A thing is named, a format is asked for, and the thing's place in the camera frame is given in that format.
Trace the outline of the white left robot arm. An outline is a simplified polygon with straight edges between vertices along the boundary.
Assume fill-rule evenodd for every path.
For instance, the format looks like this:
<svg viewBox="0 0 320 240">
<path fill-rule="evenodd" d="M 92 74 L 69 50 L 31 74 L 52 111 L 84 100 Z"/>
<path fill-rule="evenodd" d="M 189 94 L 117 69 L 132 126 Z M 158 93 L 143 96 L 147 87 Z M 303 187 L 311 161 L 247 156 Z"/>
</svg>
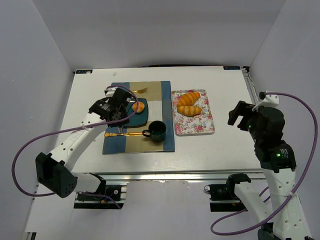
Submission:
<svg viewBox="0 0 320 240">
<path fill-rule="evenodd" d="M 121 127 L 129 122 L 126 107 L 135 94 L 124 86 L 109 86 L 105 97 L 88 110 L 79 127 L 49 153 L 40 153 L 35 159 L 37 180 L 61 198 L 71 193 L 102 195 L 106 180 L 93 173 L 76 173 L 73 168 L 82 153 L 109 127 Z"/>
</svg>

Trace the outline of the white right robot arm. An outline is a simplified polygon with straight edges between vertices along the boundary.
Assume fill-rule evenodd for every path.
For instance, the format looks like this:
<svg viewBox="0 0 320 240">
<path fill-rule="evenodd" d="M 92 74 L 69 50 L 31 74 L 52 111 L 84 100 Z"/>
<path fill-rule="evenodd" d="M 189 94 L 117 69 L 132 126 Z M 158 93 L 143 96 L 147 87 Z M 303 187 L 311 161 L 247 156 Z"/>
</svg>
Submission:
<svg viewBox="0 0 320 240">
<path fill-rule="evenodd" d="M 296 187 L 296 160 L 290 145 L 283 139 L 285 119 L 283 113 L 270 106 L 255 107 L 239 101 L 228 114 L 228 125 L 242 120 L 238 128 L 250 133 L 254 141 L 254 152 L 266 178 L 272 212 L 254 191 L 251 181 L 245 176 L 234 183 L 234 194 L 262 223 L 258 231 L 264 239 L 309 240 L 311 236 L 305 226 Z"/>
</svg>

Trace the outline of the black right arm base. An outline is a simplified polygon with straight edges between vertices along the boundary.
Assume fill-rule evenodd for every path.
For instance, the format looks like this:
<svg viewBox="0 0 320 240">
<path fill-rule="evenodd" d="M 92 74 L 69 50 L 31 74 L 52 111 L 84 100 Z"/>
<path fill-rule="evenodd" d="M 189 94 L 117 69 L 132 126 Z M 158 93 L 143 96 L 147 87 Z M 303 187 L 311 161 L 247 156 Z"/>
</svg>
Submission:
<svg viewBox="0 0 320 240">
<path fill-rule="evenodd" d="M 204 186 L 203 191 L 210 195 L 211 201 L 234 200 L 241 202 L 235 194 L 235 186 L 243 182 L 251 183 L 252 181 L 245 173 L 235 173 L 228 176 L 226 183 L 207 184 Z"/>
</svg>

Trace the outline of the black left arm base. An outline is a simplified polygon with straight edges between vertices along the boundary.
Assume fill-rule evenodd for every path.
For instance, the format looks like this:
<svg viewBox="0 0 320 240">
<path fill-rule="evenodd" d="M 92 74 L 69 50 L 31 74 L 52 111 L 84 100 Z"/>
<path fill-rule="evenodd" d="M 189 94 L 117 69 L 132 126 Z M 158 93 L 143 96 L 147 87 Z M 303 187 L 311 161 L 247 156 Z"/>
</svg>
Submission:
<svg viewBox="0 0 320 240">
<path fill-rule="evenodd" d="M 127 186 L 126 185 L 107 185 L 105 187 L 105 190 L 101 193 L 98 193 L 99 195 L 104 195 L 112 198 L 115 202 L 121 202 L 124 201 L 126 198 L 127 193 Z M 76 200 L 80 203 L 111 203 L 112 201 L 109 200 L 106 197 L 101 196 L 88 196 L 83 193 L 78 193 L 76 195 Z"/>
</svg>

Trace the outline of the round orange bun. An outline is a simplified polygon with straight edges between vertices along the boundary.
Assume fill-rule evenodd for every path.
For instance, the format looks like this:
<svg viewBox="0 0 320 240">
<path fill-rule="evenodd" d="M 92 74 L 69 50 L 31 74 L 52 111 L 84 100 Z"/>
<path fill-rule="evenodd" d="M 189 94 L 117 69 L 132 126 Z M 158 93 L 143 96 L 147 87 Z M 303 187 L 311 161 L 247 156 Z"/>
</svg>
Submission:
<svg viewBox="0 0 320 240">
<path fill-rule="evenodd" d="M 132 105 L 132 110 L 134 112 L 136 112 L 137 114 L 140 114 L 144 111 L 145 109 L 145 104 L 141 101 L 138 101 L 138 102 L 135 102 L 133 105 Z"/>
</svg>

